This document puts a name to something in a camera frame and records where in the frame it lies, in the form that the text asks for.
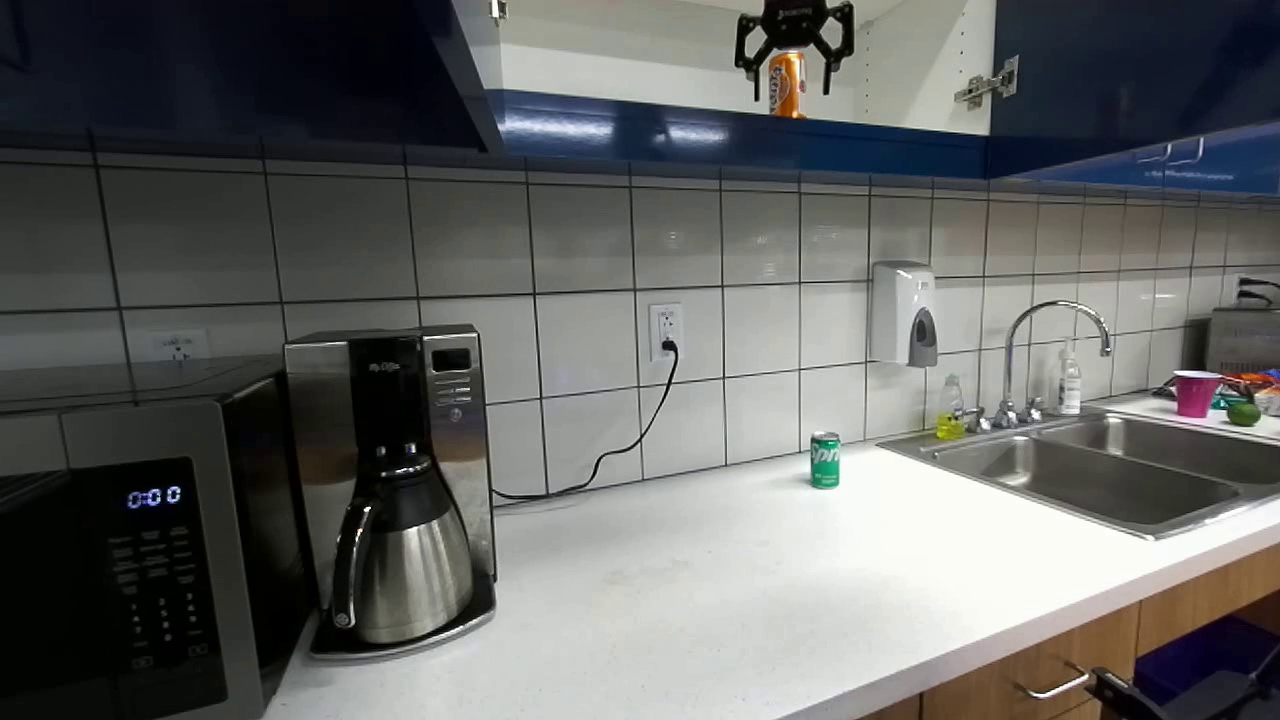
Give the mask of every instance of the stainless steel sink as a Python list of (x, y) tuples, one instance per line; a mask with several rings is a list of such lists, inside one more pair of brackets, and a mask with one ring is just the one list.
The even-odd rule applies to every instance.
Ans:
[(1245, 485), (1102, 453), (1102, 420), (1037, 423), (950, 445), (891, 447), (1135, 537), (1168, 537), (1248, 500)]
[(1232, 434), (1208, 434), (1168, 423), (1138, 423), (1117, 417), (1088, 417), (1081, 423), (1045, 426), (1045, 438), (1096, 447), (1109, 455), (1130, 455), (1149, 462), (1168, 462), (1198, 476), (1240, 485), (1245, 494), (1280, 492), (1280, 447), (1248, 445)]

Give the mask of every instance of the carafe handle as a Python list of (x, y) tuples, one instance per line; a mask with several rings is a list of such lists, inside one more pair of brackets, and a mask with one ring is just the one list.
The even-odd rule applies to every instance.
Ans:
[(332, 567), (332, 597), (327, 612), (335, 626), (357, 626), (358, 609), (357, 609), (357, 584), (362, 572), (362, 532), (373, 518), (373, 500), (357, 500), (343, 517), (343, 527), (335, 537), (335, 567)]

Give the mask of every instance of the cup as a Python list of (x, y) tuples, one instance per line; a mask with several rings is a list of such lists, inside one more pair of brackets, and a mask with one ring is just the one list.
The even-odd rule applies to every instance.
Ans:
[(1208, 417), (1221, 372), (1177, 372), (1177, 417)]

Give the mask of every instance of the green can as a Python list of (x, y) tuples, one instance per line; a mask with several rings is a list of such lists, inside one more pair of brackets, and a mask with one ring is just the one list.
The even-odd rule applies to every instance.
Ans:
[(839, 434), (825, 432), (806, 438), (806, 485), (839, 488)]

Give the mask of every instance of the microwave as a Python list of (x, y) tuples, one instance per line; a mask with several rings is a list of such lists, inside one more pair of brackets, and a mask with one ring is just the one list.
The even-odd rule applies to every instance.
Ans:
[(282, 380), (140, 366), (0, 417), (0, 714), (265, 714), (317, 612)]

